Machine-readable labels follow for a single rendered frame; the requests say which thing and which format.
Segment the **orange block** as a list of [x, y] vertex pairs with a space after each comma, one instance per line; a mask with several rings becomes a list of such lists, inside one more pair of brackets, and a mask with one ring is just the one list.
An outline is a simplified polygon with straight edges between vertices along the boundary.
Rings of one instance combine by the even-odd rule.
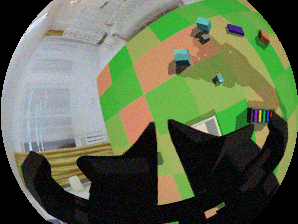
[[259, 40], [263, 41], [263, 44], [270, 44], [269, 35], [263, 32], [261, 28], [259, 28]]

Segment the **beige square tray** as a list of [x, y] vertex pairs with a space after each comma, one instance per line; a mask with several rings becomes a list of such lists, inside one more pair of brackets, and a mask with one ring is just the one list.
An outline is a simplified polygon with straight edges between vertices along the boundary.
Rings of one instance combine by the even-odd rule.
[[197, 121], [197, 123], [190, 124], [190, 127], [196, 128], [197, 131], [204, 131], [205, 133], [212, 133], [218, 137], [221, 136], [220, 127], [218, 127], [216, 115], [208, 117], [208, 119]]

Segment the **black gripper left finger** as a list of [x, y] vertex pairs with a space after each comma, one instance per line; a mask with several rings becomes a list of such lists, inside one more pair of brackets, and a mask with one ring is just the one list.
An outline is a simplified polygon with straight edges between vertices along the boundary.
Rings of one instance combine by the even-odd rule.
[[96, 180], [144, 184], [146, 193], [153, 198], [154, 205], [158, 205], [157, 139], [153, 121], [146, 125], [144, 133], [124, 155], [81, 156], [76, 163], [90, 183]]

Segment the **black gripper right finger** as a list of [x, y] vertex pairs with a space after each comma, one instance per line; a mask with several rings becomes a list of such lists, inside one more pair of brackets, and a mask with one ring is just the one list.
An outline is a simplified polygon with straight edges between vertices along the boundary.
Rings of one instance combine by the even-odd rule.
[[206, 192], [206, 185], [217, 171], [223, 155], [229, 149], [245, 143], [251, 139], [254, 132], [254, 124], [245, 125], [243, 128], [235, 129], [234, 132], [226, 133], [220, 137], [197, 131], [196, 128], [168, 120], [169, 135], [172, 144], [176, 148], [177, 156], [180, 157], [181, 165], [184, 167], [188, 177], [190, 188], [194, 197]]

